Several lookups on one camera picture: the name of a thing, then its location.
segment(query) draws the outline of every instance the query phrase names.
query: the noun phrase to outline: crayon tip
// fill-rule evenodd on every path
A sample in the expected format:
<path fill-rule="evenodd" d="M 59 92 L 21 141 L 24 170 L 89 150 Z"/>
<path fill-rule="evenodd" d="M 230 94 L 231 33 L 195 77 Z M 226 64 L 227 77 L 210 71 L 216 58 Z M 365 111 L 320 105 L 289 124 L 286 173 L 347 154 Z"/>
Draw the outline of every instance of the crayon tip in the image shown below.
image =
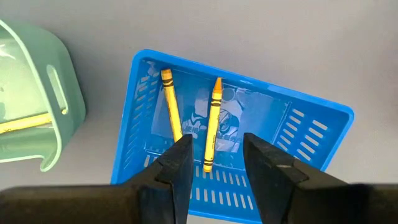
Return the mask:
<path fill-rule="evenodd" d="M 214 86 L 214 90 L 223 90 L 221 78 L 217 78 L 216 85 Z"/>
<path fill-rule="evenodd" d="M 212 168 L 212 166 L 203 167 L 203 171 L 205 171 L 205 172 L 211 172 L 211 168 Z"/>
<path fill-rule="evenodd" d="M 164 69 L 161 71 L 161 75 L 164 80 L 172 78 L 172 71 L 171 69 Z"/>

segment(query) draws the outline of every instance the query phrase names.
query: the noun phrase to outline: crayon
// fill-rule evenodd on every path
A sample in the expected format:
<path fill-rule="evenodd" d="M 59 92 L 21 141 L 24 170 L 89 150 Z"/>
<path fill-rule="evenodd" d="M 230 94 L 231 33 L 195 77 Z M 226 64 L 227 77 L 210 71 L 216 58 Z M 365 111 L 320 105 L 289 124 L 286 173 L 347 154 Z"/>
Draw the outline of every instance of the crayon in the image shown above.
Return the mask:
<path fill-rule="evenodd" d="M 177 142 L 182 137 L 182 128 L 180 122 L 180 115 L 178 113 L 177 98 L 174 92 L 174 83 L 172 71 L 170 69 L 162 70 L 162 81 L 164 87 L 164 94 L 166 96 L 167 108 L 169 109 L 170 123 L 174 142 Z"/>
<path fill-rule="evenodd" d="M 66 109 L 62 110 L 62 114 L 66 114 Z M 51 116 L 48 113 L 31 116 L 28 118 L 17 119 L 0 124 L 0 134 L 17 131 L 25 128 L 32 128 L 52 122 Z"/>
<path fill-rule="evenodd" d="M 223 87 L 221 78 L 217 78 L 216 85 L 214 86 L 211 95 L 211 107 L 209 115 L 209 125 L 207 128 L 205 162 L 203 170 L 210 172 L 213 167 L 214 151 L 216 146 L 216 137 L 218 129 L 218 119 L 220 117 L 221 99 L 223 97 Z"/>

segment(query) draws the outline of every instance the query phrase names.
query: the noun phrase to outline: bin handle cutout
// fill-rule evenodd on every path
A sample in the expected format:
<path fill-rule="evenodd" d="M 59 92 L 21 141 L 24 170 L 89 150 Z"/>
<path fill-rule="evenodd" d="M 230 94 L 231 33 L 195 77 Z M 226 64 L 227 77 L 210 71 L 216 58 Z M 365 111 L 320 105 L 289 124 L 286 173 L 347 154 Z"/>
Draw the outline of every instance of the bin handle cutout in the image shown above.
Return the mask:
<path fill-rule="evenodd" d="M 67 99 L 65 97 L 64 90 L 61 85 L 61 81 L 59 79 L 57 70 L 53 65 L 47 65 L 47 75 L 50 78 L 50 83 L 52 88 L 54 89 L 56 99 L 58 101 L 58 105 L 60 107 L 60 111 L 62 114 L 68 114 L 69 106 L 67 103 Z"/>

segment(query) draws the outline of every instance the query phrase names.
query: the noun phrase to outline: blue plastic basket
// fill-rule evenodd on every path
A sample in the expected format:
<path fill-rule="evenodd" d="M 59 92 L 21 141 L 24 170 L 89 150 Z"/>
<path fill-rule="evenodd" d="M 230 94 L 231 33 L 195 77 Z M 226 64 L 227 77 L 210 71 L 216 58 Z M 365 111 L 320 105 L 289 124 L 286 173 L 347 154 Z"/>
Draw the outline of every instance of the blue plastic basket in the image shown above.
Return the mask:
<path fill-rule="evenodd" d="M 160 71 L 171 68 L 184 134 L 194 137 L 190 214 L 259 223 L 243 161 L 243 133 L 325 170 L 354 120 L 338 103 L 153 50 L 132 61 L 112 184 L 147 167 L 173 143 Z M 207 115 L 217 77 L 223 101 L 213 171 L 203 172 Z"/>

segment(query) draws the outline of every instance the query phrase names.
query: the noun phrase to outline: mint green plastic bin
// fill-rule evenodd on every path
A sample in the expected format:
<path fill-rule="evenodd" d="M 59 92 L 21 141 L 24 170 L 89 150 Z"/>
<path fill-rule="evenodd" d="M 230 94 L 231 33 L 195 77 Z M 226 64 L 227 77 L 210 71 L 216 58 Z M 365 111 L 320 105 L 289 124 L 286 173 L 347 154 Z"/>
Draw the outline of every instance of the mint green plastic bin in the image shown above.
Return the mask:
<path fill-rule="evenodd" d="M 42 158 L 42 172 L 85 118 L 69 53 L 53 34 L 0 20 L 0 124 L 45 114 L 51 123 L 0 134 L 0 162 Z"/>

